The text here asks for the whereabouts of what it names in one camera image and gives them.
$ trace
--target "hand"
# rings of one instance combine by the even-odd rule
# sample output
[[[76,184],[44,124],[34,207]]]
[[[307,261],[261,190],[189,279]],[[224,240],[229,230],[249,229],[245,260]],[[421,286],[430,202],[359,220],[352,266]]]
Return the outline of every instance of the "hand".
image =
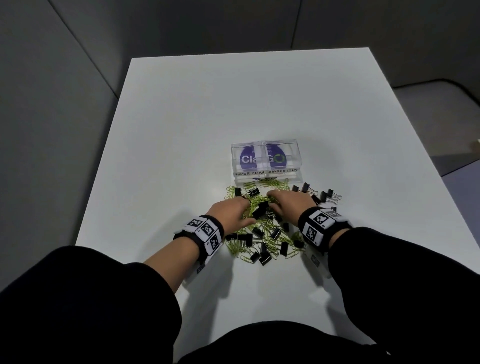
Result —
[[[227,236],[257,223],[254,218],[242,218],[243,212],[249,207],[249,200],[243,197],[235,197],[217,202],[208,210],[207,215],[215,217],[222,224],[225,236]]]
[[[298,226],[300,216],[307,209],[317,206],[312,197],[303,192],[271,190],[267,196],[278,201],[278,204],[270,204],[272,210],[295,226]]]

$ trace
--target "table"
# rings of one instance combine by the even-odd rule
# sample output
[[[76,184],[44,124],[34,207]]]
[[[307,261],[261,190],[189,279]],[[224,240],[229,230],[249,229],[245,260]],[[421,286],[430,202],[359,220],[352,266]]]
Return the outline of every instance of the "table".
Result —
[[[224,198],[231,143],[290,138],[304,180],[343,195],[339,211],[355,226],[480,272],[478,246],[366,48],[133,59],[77,245],[144,261]],[[222,247],[215,258],[177,292],[176,360],[263,320],[370,342],[346,317],[335,282],[300,256],[262,267]]]

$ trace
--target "purple circle logo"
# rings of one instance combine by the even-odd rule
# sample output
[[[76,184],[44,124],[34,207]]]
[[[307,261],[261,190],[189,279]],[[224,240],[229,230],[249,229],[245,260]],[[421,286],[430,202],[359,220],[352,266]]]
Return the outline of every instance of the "purple circle logo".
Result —
[[[281,168],[287,166],[287,157],[283,150],[276,144],[267,144],[268,160],[270,168]],[[255,155],[255,148],[253,146],[244,147],[240,155],[240,166],[243,170],[256,170],[257,158]]]

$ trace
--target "green ring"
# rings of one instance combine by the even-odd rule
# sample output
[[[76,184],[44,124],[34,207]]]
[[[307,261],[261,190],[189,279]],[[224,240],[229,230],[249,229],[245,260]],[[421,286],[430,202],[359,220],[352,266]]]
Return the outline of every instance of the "green ring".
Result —
[[[281,160],[281,161],[278,161],[278,160],[276,159],[277,156],[281,156],[281,157],[282,157],[282,160]],[[285,158],[285,156],[282,155],[282,154],[275,154],[275,156],[273,157],[273,162],[275,162],[275,163],[283,163],[283,162],[285,162],[285,160],[286,160],[286,158]]]

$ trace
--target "sleeve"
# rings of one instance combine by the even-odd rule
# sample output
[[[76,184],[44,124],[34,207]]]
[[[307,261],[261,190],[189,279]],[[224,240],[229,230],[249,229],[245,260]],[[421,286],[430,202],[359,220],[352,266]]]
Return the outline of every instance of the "sleeve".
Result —
[[[175,295],[152,268],[75,246],[50,253],[0,293],[0,315],[12,345],[48,335],[50,345],[78,352],[81,344],[82,354],[138,357],[154,348],[170,363],[181,327]]]
[[[348,317],[393,356],[476,355],[477,273],[369,228],[345,232],[328,263]]]

